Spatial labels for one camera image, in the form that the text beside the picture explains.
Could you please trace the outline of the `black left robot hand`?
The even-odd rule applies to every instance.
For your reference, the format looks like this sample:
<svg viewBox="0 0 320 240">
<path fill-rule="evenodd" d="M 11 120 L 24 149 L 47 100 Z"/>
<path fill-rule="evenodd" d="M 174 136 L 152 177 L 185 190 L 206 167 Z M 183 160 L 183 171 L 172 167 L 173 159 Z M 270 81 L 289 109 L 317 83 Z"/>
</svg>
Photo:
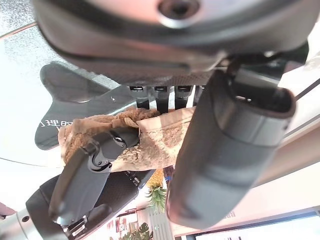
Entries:
<svg viewBox="0 0 320 240">
<path fill-rule="evenodd" d="M 264 82 L 305 60 L 317 0 L 35 0 L 64 59 L 127 86 L 205 85 L 167 199 L 175 224 L 205 229 L 247 194 L 296 110 Z"/>
</svg>

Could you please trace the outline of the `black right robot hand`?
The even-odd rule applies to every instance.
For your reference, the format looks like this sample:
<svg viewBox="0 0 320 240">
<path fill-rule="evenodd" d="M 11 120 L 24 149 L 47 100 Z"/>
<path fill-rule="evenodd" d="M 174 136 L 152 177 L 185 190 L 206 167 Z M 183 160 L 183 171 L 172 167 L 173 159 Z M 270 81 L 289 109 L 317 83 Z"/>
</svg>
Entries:
<svg viewBox="0 0 320 240">
<path fill-rule="evenodd" d="M 138 143 L 138 129 L 120 127 L 78 147 L 62 173 L 43 183 L 26 202 L 40 238 L 82 240 L 134 200 L 153 171 L 115 167 L 116 158 Z"/>
</svg>

